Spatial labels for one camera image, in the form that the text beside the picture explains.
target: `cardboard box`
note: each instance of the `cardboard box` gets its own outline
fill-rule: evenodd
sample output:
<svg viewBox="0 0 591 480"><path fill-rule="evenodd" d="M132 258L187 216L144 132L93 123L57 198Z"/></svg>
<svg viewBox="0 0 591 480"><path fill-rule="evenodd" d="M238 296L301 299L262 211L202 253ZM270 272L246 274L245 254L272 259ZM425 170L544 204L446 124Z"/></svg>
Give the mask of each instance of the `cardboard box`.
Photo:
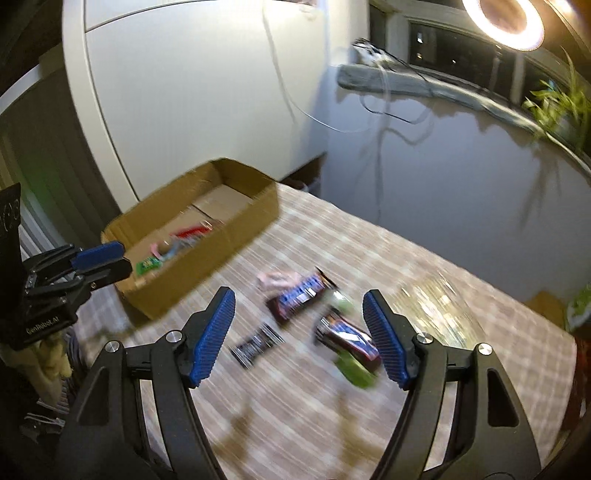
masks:
<svg viewBox="0 0 591 480"><path fill-rule="evenodd" d="M213 160L157 190L103 231L103 243L118 240L125 245L135 269L137 261L150 256L152 243L199 223L208 213L223 217L219 219L224 223L154 275L147 274L145 281L138 281L134 272L116 284L120 294L148 318L162 316L276 220L275 181L235 160Z"/></svg>

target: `metal screw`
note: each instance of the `metal screw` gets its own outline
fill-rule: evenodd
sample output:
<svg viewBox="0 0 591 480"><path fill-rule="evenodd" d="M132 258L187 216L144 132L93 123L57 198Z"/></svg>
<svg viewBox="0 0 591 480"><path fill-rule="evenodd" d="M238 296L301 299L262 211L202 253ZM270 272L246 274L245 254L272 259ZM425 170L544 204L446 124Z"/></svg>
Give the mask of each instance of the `metal screw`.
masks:
<svg viewBox="0 0 591 480"><path fill-rule="evenodd" d="M105 345L105 350L107 350L109 353L115 353L117 350L119 350L120 345L121 344L117 340L111 340Z"/></svg>
<svg viewBox="0 0 591 480"><path fill-rule="evenodd" d="M417 340L423 345L428 345L429 343L433 343L433 336L430 333L421 332L417 334Z"/></svg>
<svg viewBox="0 0 591 480"><path fill-rule="evenodd" d="M166 341L170 343L180 342L183 338L183 333L178 330L172 330L166 334Z"/></svg>
<svg viewBox="0 0 591 480"><path fill-rule="evenodd" d="M482 355L490 355L492 353L492 347L488 343L481 343L478 345L478 351Z"/></svg>

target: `plaid tablecloth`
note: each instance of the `plaid tablecloth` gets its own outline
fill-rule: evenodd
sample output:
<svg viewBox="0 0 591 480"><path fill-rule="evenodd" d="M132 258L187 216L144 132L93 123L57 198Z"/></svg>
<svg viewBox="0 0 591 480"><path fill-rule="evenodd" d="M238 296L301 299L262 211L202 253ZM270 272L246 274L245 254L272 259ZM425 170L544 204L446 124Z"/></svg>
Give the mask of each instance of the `plaid tablecloth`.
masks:
<svg viewBox="0 0 591 480"><path fill-rule="evenodd" d="M93 293L76 323L92 363L112 339L150 343L204 309L220 286L236 292L236 317L208 380L193 400L230 479L366 479L399 418L405 393L380 372L377 386L350 385L333 354L312 343L321 306L297 316L282 332L285 344L259 357L249 371L228 346L261 322L274 325L258 291L260 271L319 266L354 301L371 288L401 285L441 272L472 308L524 405L542 462L553 447L573 378L574 340L514 299L467 271L387 230L307 193L279 185L281 215L253 243L185 297L162 319L134 327L114 287ZM361 314L351 318L365 327ZM154 450L164 455L150 383L142 381L144 414ZM453 387L446 390L428 466L441 462L452 420Z"/></svg>

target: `window sill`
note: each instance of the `window sill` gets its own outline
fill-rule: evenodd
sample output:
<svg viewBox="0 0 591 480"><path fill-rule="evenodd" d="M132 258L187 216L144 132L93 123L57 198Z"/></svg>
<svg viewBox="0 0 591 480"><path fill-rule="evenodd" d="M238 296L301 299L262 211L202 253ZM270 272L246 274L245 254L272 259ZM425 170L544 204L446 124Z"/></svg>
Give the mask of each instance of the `window sill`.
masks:
<svg viewBox="0 0 591 480"><path fill-rule="evenodd" d="M491 98L470 90L442 82L433 77L428 78L428 84L413 72L384 71L390 93L396 95L410 95L419 97L434 97L459 103L474 111L486 112L497 120L515 127L523 128L535 134L541 131L536 122ZM384 92L384 78L380 69L366 65L341 65L337 74L337 82L341 88L356 92L379 93ZM558 139L547 135L548 139L561 147L565 153L591 179L591 159L585 154L577 155Z"/></svg>

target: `white cabinet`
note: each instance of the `white cabinet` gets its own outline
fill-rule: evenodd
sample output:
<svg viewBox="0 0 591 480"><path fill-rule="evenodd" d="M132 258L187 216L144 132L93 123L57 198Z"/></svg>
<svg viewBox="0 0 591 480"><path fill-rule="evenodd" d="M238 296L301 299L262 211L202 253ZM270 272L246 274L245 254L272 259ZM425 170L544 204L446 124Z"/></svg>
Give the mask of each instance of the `white cabinet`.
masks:
<svg viewBox="0 0 591 480"><path fill-rule="evenodd" d="M302 110L325 118L324 13L266 5L287 90ZM281 89L261 0L153 8L87 32L86 42L100 112L140 199L212 158L280 179L326 150L326 131Z"/></svg>
<svg viewBox="0 0 591 480"><path fill-rule="evenodd" d="M171 3L166 0L84 0L86 30L125 15Z"/></svg>

